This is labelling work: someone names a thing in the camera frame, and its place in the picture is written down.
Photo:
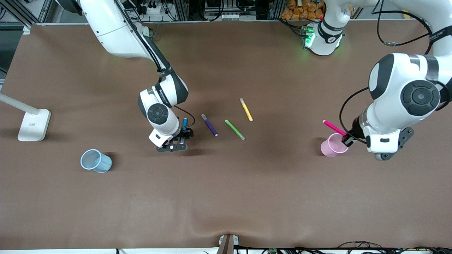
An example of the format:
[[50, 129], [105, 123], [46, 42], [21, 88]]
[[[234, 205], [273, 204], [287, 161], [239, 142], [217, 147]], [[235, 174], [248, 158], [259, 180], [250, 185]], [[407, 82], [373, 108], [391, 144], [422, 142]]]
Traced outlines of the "pink marker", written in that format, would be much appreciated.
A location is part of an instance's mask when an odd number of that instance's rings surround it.
[[332, 122], [328, 121], [328, 120], [323, 120], [322, 123], [324, 125], [326, 125], [327, 127], [329, 127], [330, 129], [332, 129], [334, 132], [342, 135], [342, 136], [346, 136], [347, 133], [342, 130], [341, 128], [337, 127], [336, 125], [334, 125]]

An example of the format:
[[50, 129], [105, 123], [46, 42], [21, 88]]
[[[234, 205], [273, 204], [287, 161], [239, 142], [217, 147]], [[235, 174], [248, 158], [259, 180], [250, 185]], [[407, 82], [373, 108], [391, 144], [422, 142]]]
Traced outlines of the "purple marker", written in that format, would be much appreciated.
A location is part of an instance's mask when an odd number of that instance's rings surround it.
[[201, 114], [201, 117], [203, 119], [203, 121], [205, 122], [206, 126], [208, 127], [208, 129], [210, 130], [210, 132], [212, 133], [212, 135], [214, 137], [218, 136], [218, 132], [216, 131], [216, 129], [213, 127], [213, 125], [211, 124], [211, 122], [209, 121], [209, 119], [207, 118], [207, 116], [205, 114]]

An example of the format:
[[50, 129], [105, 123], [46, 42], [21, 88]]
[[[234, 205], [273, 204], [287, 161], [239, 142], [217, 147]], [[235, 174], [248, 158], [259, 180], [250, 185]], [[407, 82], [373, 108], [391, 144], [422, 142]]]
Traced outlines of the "pink mesh cup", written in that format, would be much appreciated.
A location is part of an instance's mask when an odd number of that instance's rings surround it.
[[343, 136], [339, 133], [331, 134], [321, 143], [321, 152], [324, 156], [332, 158], [344, 154], [349, 148], [342, 143]]

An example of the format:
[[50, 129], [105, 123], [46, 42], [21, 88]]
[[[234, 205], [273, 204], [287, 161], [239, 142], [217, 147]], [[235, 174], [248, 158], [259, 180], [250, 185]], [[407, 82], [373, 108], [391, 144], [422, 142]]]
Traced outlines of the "green marker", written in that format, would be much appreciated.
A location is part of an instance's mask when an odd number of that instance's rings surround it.
[[227, 119], [225, 119], [226, 125], [241, 139], [245, 140], [244, 135]]

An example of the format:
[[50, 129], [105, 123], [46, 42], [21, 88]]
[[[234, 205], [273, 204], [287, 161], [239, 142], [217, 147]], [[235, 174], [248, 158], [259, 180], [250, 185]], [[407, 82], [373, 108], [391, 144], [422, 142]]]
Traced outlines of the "yellow marker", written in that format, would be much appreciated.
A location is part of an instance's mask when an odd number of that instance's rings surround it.
[[248, 107], [247, 107], [247, 104], [245, 103], [244, 99], [243, 99], [243, 98], [240, 98], [239, 101], [240, 101], [240, 103], [242, 104], [242, 107], [243, 107], [243, 109], [244, 109], [244, 112], [245, 112], [245, 114], [247, 115], [247, 118], [249, 119], [249, 121], [250, 121], [250, 122], [253, 122], [254, 119], [253, 119], [253, 117], [252, 117], [252, 115], [251, 115], [251, 113], [250, 113], [250, 111], [249, 111], [249, 109], [248, 109]]

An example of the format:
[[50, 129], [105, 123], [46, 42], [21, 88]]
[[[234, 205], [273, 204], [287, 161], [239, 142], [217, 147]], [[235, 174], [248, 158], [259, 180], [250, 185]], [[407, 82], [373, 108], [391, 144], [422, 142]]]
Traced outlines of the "light blue mesh cup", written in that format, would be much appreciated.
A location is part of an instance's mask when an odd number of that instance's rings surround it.
[[90, 149], [82, 154], [80, 165], [89, 171], [105, 173], [111, 169], [112, 159], [97, 149]]

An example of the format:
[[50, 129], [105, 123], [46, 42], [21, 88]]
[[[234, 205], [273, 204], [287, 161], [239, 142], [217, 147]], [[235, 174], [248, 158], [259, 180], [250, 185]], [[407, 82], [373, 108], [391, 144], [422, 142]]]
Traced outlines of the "white power strip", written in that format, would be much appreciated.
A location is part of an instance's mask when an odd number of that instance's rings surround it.
[[154, 4], [153, 2], [144, 3], [140, 5], [140, 7], [137, 7], [137, 12], [140, 15], [161, 15], [165, 12], [163, 7], [161, 5]]

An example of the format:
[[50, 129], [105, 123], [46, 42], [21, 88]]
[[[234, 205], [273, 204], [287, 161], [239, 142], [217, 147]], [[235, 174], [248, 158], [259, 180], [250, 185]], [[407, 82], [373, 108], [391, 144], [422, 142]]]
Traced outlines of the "orange packaged items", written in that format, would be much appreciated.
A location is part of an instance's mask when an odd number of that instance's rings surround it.
[[323, 0], [285, 0], [283, 20], [322, 20], [326, 11]]

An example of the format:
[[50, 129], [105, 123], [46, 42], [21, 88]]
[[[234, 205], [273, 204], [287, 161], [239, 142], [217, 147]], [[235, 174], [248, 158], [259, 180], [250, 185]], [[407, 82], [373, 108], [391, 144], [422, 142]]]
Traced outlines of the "aluminium frame post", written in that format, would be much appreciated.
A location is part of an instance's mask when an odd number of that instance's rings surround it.
[[50, 16], [55, 0], [0, 0], [0, 24], [31, 26]]

